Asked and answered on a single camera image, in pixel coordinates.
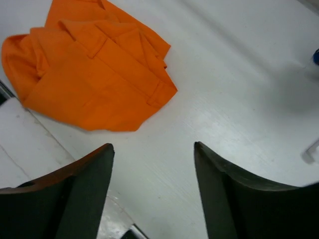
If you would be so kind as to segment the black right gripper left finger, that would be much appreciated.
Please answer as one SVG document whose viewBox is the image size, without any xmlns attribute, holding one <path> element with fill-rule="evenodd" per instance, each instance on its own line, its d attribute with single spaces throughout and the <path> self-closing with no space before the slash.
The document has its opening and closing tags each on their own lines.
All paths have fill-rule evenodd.
<svg viewBox="0 0 319 239">
<path fill-rule="evenodd" d="M 95 239 L 111 180 L 106 143 L 52 173 L 0 190 L 2 239 Z"/>
</svg>

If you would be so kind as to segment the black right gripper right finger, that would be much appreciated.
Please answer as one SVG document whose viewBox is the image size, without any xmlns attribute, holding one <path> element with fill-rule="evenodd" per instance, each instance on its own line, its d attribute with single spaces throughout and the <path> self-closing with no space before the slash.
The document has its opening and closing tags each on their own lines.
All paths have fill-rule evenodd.
<svg viewBox="0 0 319 239">
<path fill-rule="evenodd" d="M 295 187 L 260 177 L 201 142 L 194 165 L 210 239 L 318 238 L 318 183 Z"/>
</svg>

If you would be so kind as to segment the orange trousers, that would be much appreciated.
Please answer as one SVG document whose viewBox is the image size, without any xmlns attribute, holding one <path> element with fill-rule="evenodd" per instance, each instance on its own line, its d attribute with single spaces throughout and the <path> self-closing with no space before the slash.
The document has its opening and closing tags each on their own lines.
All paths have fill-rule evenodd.
<svg viewBox="0 0 319 239">
<path fill-rule="evenodd" d="M 135 131 L 177 93 L 170 45 L 106 0 L 55 0 L 45 26 L 2 44 L 4 72 L 29 108 L 85 130 Z"/>
</svg>

